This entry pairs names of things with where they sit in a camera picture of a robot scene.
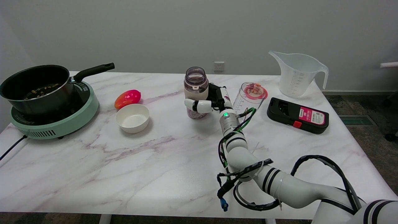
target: red mango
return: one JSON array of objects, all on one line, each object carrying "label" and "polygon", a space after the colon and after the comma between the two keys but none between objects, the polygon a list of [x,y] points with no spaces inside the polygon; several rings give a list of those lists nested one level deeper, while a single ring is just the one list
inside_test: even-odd
[{"label": "red mango", "polygon": [[127,106],[129,104],[136,104],[141,99],[141,93],[138,90],[129,90],[122,93],[115,100],[115,108],[120,110],[122,107]]}]

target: black saucepan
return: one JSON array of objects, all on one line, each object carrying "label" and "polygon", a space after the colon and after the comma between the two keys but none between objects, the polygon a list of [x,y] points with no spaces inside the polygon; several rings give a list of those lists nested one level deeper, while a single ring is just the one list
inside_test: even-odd
[{"label": "black saucepan", "polygon": [[0,86],[0,95],[23,114],[45,116],[70,104],[73,83],[114,68],[113,63],[98,65],[69,77],[69,71],[62,66],[36,66],[6,79]]}]

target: white wall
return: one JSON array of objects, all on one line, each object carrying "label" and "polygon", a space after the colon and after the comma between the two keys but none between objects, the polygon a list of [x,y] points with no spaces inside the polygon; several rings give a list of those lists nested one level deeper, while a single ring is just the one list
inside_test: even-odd
[{"label": "white wall", "polygon": [[[0,12],[0,83],[10,75],[31,66],[32,60]],[[10,108],[11,104],[0,97],[0,132],[10,123]]]},{"label": "white wall", "polygon": [[398,61],[397,10],[396,0],[2,0],[13,44],[1,76],[26,65],[17,54],[70,70],[112,61],[124,72],[213,73],[225,61],[226,74],[278,75],[272,49],[326,64],[328,90],[396,90],[398,71],[377,67]]}]

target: measuring jug handle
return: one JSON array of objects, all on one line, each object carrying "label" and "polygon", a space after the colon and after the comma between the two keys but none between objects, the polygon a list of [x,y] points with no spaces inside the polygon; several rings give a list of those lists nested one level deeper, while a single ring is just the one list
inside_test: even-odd
[{"label": "measuring jug handle", "polygon": [[323,85],[323,89],[326,88],[326,83],[328,82],[328,76],[329,76],[329,69],[328,68],[324,68],[318,71],[319,72],[324,72],[325,73],[325,77],[324,77],[324,85]]}]

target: floor vent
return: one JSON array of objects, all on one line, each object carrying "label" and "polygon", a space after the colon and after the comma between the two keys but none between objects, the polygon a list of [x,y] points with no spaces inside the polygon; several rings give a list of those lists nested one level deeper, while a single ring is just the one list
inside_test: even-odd
[{"label": "floor vent", "polygon": [[339,115],[339,117],[349,127],[376,125],[369,115]]}]

